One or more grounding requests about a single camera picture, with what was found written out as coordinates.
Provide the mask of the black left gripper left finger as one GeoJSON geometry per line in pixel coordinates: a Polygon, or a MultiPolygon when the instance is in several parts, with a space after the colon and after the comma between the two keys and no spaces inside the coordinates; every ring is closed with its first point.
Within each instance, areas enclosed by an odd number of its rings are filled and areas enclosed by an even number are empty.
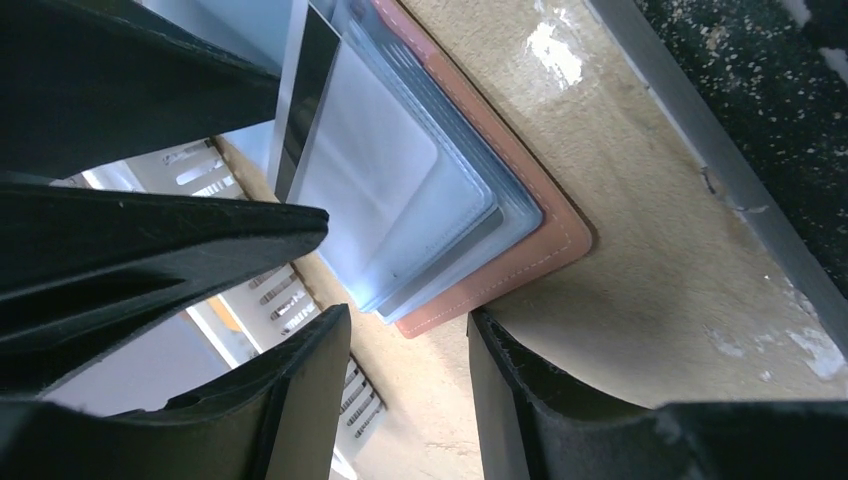
{"type": "Polygon", "coordinates": [[[326,479],[349,361],[349,308],[170,399],[99,417],[52,402],[1,404],[5,479],[326,479]]]}

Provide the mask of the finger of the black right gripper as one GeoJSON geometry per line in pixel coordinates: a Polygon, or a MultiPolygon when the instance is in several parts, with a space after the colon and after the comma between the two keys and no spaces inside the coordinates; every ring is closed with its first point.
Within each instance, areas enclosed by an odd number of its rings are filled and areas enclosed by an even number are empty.
{"type": "Polygon", "coordinates": [[[1,188],[1,392],[38,395],[179,311],[312,252],[311,207],[1,188]]]}
{"type": "Polygon", "coordinates": [[[65,178],[265,122],[279,81],[133,1],[5,1],[1,167],[65,178]]]}

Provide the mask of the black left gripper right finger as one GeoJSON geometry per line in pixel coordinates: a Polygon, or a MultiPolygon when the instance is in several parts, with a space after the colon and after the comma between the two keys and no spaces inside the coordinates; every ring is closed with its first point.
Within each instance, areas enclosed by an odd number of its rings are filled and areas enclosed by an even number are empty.
{"type": "Polygon", "coordinates": [[[643,408],[543,359],[488,312],[468,320],[488,479],[843,479],[843,401],[643,408]]]}

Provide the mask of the tan leather card holder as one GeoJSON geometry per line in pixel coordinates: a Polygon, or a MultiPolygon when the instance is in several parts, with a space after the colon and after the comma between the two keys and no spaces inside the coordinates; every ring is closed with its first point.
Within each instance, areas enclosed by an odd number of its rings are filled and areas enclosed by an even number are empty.
{"type": "Polygon", "coordinates": [[[280,63],[263,175],[325,210],[318,255],[352,303],[415,338],[584,256],[562,190],[398,1],[268,1],[280,63]]]}

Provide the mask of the silver grey card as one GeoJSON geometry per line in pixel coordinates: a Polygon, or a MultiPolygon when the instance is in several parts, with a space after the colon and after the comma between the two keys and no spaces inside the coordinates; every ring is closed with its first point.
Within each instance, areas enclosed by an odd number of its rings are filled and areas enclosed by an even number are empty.
{"type": "Polygon", "coordinates": [[[497,224],[497,198],[355,21],[312,5],[284,70],[291,203],[329,216],[318,254],[362,311],[418,289],[497,224]]]}

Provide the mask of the white plastic basket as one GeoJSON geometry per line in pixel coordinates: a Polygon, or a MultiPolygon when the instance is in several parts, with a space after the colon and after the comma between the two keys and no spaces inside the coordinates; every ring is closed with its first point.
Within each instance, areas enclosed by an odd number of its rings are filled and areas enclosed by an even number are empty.
{"type": "MultiPolygon", "coordinates": [[[[67,179],[75,187],[249,199],[232,173],[233,147],[201,140],[115,161],[67,179]]],[[[94,413],[157,409],[165,401],[292,338],[322,309],[285,264],[164,321],[50,390],[50,400],[94,413]]]]}

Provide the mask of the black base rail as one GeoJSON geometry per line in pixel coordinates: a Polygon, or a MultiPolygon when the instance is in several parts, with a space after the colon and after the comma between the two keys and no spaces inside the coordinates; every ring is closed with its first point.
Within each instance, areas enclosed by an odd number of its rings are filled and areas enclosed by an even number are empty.
{"type": "Polygon", "coordinates": [[[589,7],[845,350],[846,3],[589,7]]]}

